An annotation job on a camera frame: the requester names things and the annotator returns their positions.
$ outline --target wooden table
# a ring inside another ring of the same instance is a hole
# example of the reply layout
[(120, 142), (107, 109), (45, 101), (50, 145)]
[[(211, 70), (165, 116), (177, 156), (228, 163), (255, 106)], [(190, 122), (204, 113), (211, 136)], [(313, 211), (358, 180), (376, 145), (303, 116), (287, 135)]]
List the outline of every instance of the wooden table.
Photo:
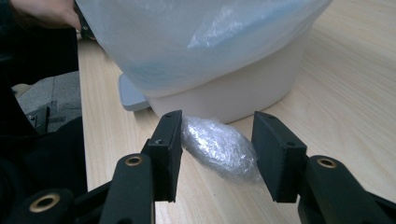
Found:
[[(92, 41), (78, 44), (89, 189), (111, 179), (122, 156), (140, 152), (159, 118), (125, 111), (120, 69)], [(363, 187), (396, 202), (396, 2), (333, 1), (316, 21), (290, 93), (263, 110), (308, 145), (343, 162)], [(235, 126), (248, 138), (252, 117)], [(296, 204), (264, 186), (236, 186), (183, 153), (177, 202), (156, 203), (158, 223), (299, 223)]]

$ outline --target wood grain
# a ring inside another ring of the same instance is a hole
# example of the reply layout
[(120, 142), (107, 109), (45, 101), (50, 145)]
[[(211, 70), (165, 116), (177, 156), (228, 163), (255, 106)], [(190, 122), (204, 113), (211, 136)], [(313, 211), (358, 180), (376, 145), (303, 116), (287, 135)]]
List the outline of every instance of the wood grain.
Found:
[[(120, 69), (92, 41), (78, 43), (88, 184), (111, 179), (139, 152), (159, 118), (125, 111)], [(307, 145), (343, 162), (366, 190), (396, 202), (396, 2), (333, 1), (315, 22), (290, 93), (264, 110)], [(235, 126), (248, 138), (252, 117)], [(276, 204), (263, 183), (238, 186), (182, 156), (176, 203), (156, 203), (158, 223), (300, 223), (296, 204)]]

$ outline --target human hand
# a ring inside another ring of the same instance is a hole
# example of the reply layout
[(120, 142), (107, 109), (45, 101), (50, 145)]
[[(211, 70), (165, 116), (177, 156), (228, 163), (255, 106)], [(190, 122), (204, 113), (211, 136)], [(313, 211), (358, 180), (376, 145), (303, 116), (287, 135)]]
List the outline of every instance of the human hand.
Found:
[(9, 0), (9, 3), (22, 26), (81, 29), (74, 0)]

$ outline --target light blue plastic bag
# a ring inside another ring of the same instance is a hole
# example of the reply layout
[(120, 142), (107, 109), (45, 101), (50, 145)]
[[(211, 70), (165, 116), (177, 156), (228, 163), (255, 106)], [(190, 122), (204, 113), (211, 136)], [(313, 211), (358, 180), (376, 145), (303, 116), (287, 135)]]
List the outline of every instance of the light blue plastic bag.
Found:
[(145, 95), (166, 96), (257, 62), (331, 0), (77, 0), (107, 54)]

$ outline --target plastic wrap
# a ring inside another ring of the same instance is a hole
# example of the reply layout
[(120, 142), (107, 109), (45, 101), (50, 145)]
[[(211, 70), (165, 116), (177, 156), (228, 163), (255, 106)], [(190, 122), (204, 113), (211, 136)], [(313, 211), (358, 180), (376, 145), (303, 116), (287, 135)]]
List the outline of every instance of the plastic wrap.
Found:
[(183, 148), (221, 177), (234, 183), (262, 180), (253, 145), (234, 127), (184, 116), (181, 132)]
[(77, 0), (107, 54), (142, 93), (189, 90), (305, 32), (331, 0)]

